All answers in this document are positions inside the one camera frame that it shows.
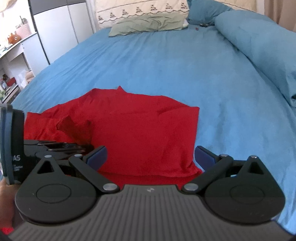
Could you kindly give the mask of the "person's left hand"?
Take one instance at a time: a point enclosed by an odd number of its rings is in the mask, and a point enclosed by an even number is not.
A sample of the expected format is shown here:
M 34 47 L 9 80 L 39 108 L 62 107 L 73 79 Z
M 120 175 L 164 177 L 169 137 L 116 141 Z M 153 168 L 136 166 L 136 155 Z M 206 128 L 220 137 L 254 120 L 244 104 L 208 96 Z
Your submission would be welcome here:
M 18 191 L 18 185 L 8 185 L 5 178 L 1 180 L 0 189 L 0 209 L 1 209 L 1 228 L 12 227 L 15 215 L 15 195 Z

